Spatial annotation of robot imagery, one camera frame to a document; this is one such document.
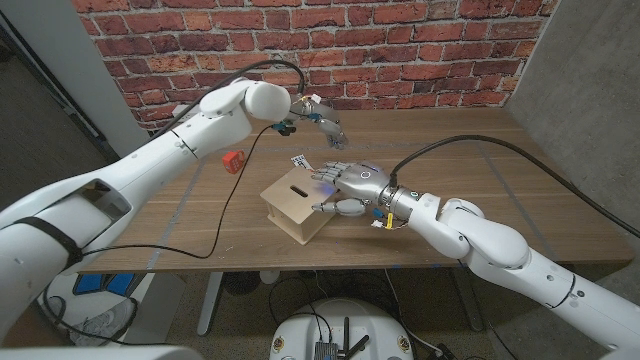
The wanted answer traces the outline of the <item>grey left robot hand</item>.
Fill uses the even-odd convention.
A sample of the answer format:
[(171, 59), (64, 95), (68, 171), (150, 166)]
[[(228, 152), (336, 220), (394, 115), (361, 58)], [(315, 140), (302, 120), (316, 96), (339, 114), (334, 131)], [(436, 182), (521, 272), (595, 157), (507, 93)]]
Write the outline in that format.
[(306, 120), (316, 124), (331, 148), (343, 150), (348, 144), (338, 112), (322, 104), (319, 95), (292, 95), (287, 120)]

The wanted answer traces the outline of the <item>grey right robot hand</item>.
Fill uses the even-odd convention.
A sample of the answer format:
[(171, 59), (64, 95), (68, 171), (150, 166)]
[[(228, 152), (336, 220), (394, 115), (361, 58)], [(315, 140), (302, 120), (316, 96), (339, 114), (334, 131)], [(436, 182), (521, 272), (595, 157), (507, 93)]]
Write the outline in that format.
[(344, 199), (315, 203), (314, 211), (356, 217), (366, 212), (368, 205), (383, 206), (395, 218), (408, 220), (420, 194), (391, 185), (391, 178), (380, 167), (368, 162), (326, 162), (314, 170), (311, 178), (339, 190)]

